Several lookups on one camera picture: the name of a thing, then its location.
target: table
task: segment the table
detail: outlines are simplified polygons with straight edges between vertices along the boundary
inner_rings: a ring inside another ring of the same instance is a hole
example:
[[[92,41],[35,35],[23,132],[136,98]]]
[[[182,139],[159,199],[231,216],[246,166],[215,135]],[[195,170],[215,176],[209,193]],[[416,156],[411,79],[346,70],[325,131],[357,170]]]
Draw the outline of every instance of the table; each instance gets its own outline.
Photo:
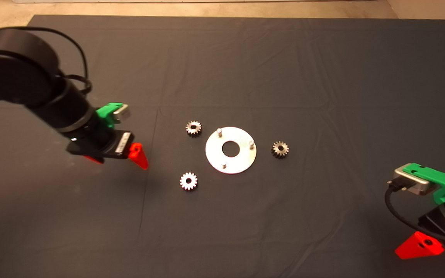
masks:
[[[35,16],[85,49],[95,106],[150,169],[102,166],[0,102],[0,277],[441,277],[445,253],[399,260],[413,231],[385,208],[393,170],[445,172],[445,20]],[[67,74],[67,41],[42,34]],[[187,136],[198,120],[203,133]],[[254,164],[216,171],[216,128],[249,132]],[[274,141],[289,144],[272,157]],[[194,192],[179,179],[194,172]],[[416,219],[431,197],[394,196]]]

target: gear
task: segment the gear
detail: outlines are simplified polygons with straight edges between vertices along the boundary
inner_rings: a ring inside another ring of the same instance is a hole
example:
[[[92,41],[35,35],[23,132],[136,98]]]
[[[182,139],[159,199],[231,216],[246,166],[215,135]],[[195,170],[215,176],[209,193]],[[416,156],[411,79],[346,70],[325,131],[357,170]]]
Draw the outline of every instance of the gear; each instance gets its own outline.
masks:
[[[193,173],[185,173],[180,179],[180,185],[186,191],[194,190],[197,186],[198,178]]]
[[[187,133],[190,136],[199,136],[202,132],[202,125],[198,121],[191,121],[187,123]]]
[[[283,141],[277,141],[272,145],[272,155],[277,158],[284,158],[289,153],[288,145]]]

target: beige floor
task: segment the beige floor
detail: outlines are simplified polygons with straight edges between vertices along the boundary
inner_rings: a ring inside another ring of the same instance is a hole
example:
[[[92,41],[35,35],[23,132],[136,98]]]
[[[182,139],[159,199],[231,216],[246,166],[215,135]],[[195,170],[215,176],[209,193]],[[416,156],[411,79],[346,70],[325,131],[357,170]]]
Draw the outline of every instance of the beige floor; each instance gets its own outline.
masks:
[[[42,3],[0,0],[0,26],[26,25],[34,14],[219,17],[397,18],[387,0],[247,3]]]

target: circular metal plate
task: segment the circular metal plate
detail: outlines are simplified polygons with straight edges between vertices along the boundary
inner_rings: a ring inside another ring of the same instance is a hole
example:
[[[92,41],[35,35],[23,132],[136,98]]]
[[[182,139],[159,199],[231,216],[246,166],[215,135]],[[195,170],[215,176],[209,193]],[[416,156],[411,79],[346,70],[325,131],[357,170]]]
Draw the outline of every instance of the circular metal plate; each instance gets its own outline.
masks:
[[[205,155],[212,167],[226,174],[238,174],[252,166],[256,157],[256,144],[250,134],[235,127],[225,127],[220,130],[220,137],[218,131],[215,131],[205,144]],[[226,156],[222,151],[224,143],[230,141],[240,147],[240,153],[233,157]]]

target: center hole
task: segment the center hole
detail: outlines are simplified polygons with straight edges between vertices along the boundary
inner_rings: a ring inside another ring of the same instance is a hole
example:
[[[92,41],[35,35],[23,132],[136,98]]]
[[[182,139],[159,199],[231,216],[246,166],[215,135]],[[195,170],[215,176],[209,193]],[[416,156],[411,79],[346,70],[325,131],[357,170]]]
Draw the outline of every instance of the center hole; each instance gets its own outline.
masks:
[[[222,145],[222,152],[228,157],[237,156],[240,153],[240,147],[236,142],[228,141]]]

